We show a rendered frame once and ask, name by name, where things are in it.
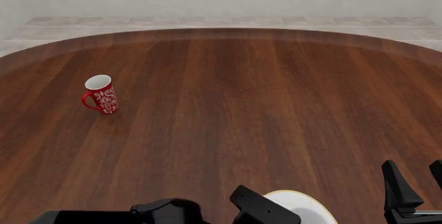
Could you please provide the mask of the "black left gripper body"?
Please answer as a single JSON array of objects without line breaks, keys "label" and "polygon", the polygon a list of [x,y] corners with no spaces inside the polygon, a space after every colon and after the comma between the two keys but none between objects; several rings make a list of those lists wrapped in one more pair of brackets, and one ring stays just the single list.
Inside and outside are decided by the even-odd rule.
[{"label": "black left gripper body", "polygon": [[239,185],[229,199],[239,210],[232,224],[301,224],[299,215],[244,185]]}]

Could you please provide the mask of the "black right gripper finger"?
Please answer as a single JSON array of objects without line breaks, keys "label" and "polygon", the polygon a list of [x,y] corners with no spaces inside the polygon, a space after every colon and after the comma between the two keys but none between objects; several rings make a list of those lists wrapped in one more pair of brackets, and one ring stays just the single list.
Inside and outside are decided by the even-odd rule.
[{"label": "black right gripper finger", "polygon": [[439,188],[442,190],[442,160],[435,160],[429,165],[429,169]]},{"label": "black right gripper finger", "polygon": [[410,187],[396,163],[386,160],[381,166],[385,184],[384,211],[415,213],[424,200]]}]

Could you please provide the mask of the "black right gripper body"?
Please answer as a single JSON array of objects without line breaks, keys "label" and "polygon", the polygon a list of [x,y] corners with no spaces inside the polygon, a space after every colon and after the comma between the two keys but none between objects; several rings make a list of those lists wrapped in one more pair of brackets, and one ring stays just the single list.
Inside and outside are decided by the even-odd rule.
[{"label": "black right gripper body", "polygon": [[417,211],[422,200],[416,203],[385,201],[384,217],[387,224],[442,224],[442,211]]}]

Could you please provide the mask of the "red patterned mug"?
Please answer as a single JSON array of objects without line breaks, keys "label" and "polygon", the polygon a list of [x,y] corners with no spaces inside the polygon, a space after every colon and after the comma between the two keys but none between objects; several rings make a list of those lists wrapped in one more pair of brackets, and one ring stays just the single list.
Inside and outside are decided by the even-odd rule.
[{"label": "red patterned mug", "polygon": [[[99,111],[105,115],[115,113],[119,109],[119,102],[117,100],[110,76],[93,76],[86,80],[84,86],[88,92],[82,95],[81,103],[85,107]],[[93,99],[95,106],[91,106],[86,102],[87,97]]]}]

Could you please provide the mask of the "white plate with gold rim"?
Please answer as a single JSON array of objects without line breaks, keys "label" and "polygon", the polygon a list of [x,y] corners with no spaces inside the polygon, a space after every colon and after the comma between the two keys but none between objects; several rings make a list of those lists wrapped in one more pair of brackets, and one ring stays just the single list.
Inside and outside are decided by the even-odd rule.
[{"label": "white plate with gold rim", "polygon": [[334,216],[315,198],[294,190],[276,190],[265,198],[299,215],[300,224],[338,224]]}]

